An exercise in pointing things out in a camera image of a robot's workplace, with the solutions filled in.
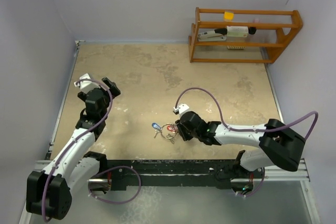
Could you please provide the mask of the blue capped key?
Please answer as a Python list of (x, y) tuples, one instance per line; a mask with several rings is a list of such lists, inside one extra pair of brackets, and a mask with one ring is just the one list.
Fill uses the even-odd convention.
[(155, 129), (154, 138), (156, 138), (158, 135), (162, 135), (162, 127), (160, 125), (157, 123), (152, 123), (152, 127)]

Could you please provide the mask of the black round object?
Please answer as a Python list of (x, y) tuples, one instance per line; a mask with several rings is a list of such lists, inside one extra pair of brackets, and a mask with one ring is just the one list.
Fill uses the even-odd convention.
[(256, 31), (257, 31), (256, 27), (249, 27), (248, 28), (248, 33), (250, 35), (254, 35), (256, 33)]

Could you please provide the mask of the silver keys bunch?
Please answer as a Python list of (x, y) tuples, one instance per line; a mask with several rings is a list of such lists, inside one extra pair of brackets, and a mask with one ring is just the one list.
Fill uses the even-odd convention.
[[(168, 125), (175, 125), (175, 126), (177, 127), (177, 125), (174, 124), (174, 123), (168, 123), (168, 124), (165, 126), (165, 129), (166, 129), (166, 130), (167, 130), (167, 126), (168, 126)], [(168, 139), (172, 144), (174, 144), (174, 139), (175, 139), (175, 137), (178, 135), (178, 133), (179, 133), (179, 128), (178, 128), (178, 131), (177, 131), (176, 133), (167, 130), (167, 134), (165, 135), (165, 138)]]

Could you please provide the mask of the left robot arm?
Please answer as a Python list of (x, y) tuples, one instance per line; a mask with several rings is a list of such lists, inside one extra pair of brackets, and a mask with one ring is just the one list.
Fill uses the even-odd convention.
[(103, 132), (113, 99), (121, 92), (107, 77), (97, 81), (89, 74), (81, 76), (75, 86), (85, 108), (72, 136), (56, 158), (27, 178), (26, 210), (41, 215), (44, 222), (62, 220), (77, 189), (93, 175), (102, 178), (108, 172), (105, 155), (86, 152)]

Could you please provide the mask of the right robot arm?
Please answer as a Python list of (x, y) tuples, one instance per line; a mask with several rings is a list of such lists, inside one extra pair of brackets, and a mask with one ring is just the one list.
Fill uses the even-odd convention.
[(234, 173), (246, 177), (258, 168), (278, 166), (296, 172), (306, 143), (304, 137), (276, 119), (266, 124), (225, 127), (220, 121), (204, 121), (193, 111), (185, 112), (175, 122), (184, 141), (193, 138), (205, 145), (237, 144), (252, 146), (252, 151), (241, 151), (234, 164)]

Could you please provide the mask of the staples strip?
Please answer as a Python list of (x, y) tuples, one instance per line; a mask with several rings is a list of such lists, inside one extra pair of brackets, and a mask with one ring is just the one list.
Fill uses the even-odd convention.
[(228, 50), (244, 50), (245, 46), (227, 46)]

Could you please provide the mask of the yellow sticky block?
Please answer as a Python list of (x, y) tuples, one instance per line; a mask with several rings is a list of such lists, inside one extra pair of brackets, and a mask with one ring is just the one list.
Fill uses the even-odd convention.
[(232, 12), (225, 12), (224, 13), (224, 21), (231, 22), (234, 19), (234, 13)]

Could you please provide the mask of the black base frame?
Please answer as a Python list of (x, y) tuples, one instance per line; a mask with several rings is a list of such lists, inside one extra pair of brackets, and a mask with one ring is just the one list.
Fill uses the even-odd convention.
[(105, 154), (89, 151), (84, 157), (99, 162), (97, 179), (109, 180), (112, 191), (129, 186), (215, 187), (242, 189), (253, 178), (261, 179), (263, 168), (249, 172), (238, 159), (107, 159)]

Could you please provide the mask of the large silver keyring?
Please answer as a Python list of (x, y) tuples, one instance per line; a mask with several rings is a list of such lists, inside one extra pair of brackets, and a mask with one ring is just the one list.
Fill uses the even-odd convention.
[(164, 138), (164, 139), (166, 139), (165, 138), (165, 135), (167, 134), (167, 130), (165, 129), (165, 126), (166, 126), (167, 124), (164, 124), (163, 126), (162, 126), (162, 137)]

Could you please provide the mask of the white green box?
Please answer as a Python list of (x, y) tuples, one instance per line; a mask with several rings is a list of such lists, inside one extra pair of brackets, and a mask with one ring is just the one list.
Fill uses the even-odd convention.
[(247, 26), (227, 26), (227, 37), (246, 38), (248, 34)]

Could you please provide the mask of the wooden shelf rack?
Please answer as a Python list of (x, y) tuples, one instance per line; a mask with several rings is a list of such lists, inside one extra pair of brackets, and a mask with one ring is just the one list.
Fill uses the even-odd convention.
[[(298, 10), (195, 9), (188, 37), (190, 62), (274, 63), (303, 27)], [(262, 59), (196, 58), (198, 46), (264, 49)]]

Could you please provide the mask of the white stapler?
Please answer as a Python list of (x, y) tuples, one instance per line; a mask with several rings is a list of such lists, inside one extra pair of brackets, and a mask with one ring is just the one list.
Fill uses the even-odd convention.
[(197, 35), (197, 39), (198, 41), (210, 41), (210, 42), (226, 41), (226, 35), (227, 35), (226, 28), (218, 28), (206, 31), (204, 33), (199, 33)]

